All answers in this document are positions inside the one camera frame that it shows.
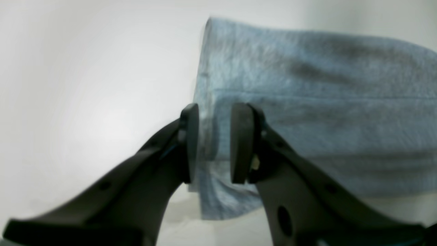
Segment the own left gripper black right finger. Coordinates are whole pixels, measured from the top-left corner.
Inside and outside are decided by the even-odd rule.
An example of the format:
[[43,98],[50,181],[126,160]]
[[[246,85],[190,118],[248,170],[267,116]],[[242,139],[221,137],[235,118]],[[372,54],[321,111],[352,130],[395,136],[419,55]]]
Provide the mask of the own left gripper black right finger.
[[235,103],[230,180],[256,186],[275,246],[435,246],[436,225],[389,218],[297,154],[261,108]]

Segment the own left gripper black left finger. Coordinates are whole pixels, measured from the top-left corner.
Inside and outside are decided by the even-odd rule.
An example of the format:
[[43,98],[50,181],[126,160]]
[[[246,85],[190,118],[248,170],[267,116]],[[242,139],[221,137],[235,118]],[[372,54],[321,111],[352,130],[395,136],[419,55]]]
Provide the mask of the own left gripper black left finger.
[[198,104],[188,104],[179,119],[72,200],[9,220],[3,238],[24,246],[154,246],[173,193],[195,178],[198,126]]

